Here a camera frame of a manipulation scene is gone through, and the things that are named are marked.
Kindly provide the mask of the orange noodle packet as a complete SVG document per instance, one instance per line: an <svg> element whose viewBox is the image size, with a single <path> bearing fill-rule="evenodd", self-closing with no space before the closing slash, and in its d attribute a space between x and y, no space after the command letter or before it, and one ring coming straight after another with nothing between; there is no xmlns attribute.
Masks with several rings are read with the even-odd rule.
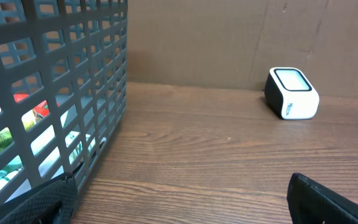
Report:
<svg viewBox="0 0 358 224"><path fill-rule="evenodd" d="M29 95L28 94L23 94L23 93L16 93L14 94L14 100L16 103L28 98ZM43 119L46 116L48 116L50 114L49 108L48 108L48 104L47 101L44 100L41 103L39 103L36 107L33 108L34 112L35 112L35 116L37 118Z"/></svg>

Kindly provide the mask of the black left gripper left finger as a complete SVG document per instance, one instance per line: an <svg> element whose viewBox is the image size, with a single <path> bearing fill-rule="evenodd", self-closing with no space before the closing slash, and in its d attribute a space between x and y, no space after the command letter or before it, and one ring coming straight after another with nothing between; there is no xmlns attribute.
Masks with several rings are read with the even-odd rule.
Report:
<svg viewBox="0 0 358 224"><path fill-rule="evenodd" d="M78 189L72 172L64 172L0 205L0 223L70 223Z"/></svg>

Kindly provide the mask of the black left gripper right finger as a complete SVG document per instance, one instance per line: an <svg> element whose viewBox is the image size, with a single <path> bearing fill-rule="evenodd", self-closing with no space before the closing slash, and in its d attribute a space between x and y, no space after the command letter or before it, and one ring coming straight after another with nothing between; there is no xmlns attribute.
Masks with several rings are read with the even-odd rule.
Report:
<svg viewBox="0 0 358 224"><path fill-rule="evenodd" d="M358 204L313 179L294 173L287 190L292 223L358 223Z"/></svg>

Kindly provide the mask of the white barcode scanner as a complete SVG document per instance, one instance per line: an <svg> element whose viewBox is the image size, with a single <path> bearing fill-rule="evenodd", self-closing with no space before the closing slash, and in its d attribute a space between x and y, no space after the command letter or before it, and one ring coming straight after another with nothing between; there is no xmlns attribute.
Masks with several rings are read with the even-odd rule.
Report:
<svg viewBox="0 0 358 224"><path fill-rule="evenodd" d="M319 106L319 95L305 74L294 67L269 70L264 95L281 119L311 119Z"/></svg>

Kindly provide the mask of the grey plastic shopping basket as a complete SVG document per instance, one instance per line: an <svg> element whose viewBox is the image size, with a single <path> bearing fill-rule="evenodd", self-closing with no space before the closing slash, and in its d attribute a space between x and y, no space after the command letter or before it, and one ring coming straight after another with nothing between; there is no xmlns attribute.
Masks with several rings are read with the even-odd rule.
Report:
<svg viewBox="0 0 358 224"><path fill-rule="evenodd" d="M0 1L0 130L13 143L0 170L22 170L0 205L64 173L83 194L126 109L128 2ZM14 94L29 97L16 103ZM50 114L26 131L22 117L46 100Z"/></svg>

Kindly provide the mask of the teal wipes packet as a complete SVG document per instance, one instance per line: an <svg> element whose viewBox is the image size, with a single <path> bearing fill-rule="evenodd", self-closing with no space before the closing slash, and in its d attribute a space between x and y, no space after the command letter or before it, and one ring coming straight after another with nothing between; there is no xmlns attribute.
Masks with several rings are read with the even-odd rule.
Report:
<svg viewBox="0 0 358 224"><path fill-rule="evenodd" d="M22 168L21 158L20 156L16 156L0 170L0 191L22 170Z"/></svg>

